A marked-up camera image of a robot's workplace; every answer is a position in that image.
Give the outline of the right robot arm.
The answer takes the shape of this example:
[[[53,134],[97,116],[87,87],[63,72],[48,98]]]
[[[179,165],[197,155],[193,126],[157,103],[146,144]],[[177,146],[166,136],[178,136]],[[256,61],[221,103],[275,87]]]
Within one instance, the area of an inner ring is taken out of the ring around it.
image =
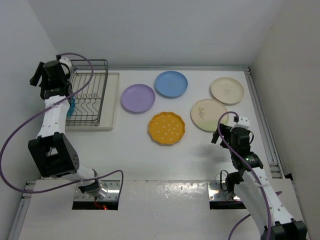
[[[260,158],[251,150],[250,131],[219,124],[212,143],[230,152],[235,172],[228,173],[227,191],[240,198],[254,220],[262,240],[305,240],[307,227],[284,207],[267,178]]]

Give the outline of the teal polka dot plate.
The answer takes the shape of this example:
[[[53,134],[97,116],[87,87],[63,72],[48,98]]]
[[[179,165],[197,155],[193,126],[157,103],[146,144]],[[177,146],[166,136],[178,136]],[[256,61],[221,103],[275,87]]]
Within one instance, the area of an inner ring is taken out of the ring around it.
[[[73,97],[69,98],[68,102],[69,102],[69,109],[67,111],[66,117],[70,118],[73,115],[74,111],[75,111],[76,97],[73,96]]]

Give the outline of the yellow polka dot plate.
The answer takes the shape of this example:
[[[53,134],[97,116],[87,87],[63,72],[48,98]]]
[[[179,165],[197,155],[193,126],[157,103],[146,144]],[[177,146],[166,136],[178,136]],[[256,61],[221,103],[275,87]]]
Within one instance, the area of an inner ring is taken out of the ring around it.
[[[148,134],[160,145],[174,145],[178,143],[186,132],[184,120],[170,111],[160,112],[152,117],[148,124]]]

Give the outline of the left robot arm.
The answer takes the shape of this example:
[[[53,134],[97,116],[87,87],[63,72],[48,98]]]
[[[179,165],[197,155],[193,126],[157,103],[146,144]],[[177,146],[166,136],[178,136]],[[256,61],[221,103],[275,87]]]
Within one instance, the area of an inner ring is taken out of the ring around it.
[[[81,165],[75,148],[65,135],[72,101],[64,98],[73,93],[71,69],[72,62],[65,57],[39,63],[30,83],[40,86],[40,97],[47,111],[36,138],[28,142],[28,149],[42,177],[76,182],[83,194],[102,200],[107,193],[97,179],[97,172]]]

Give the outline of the cream plate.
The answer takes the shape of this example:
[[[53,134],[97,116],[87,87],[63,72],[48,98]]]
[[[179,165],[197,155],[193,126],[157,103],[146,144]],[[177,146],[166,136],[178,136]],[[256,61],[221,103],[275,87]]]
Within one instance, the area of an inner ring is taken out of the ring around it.
[[[210,85],[210,90],[216,100],[227,105],[241,102],[245,93],[242,84],[231,77],[215,79]]]

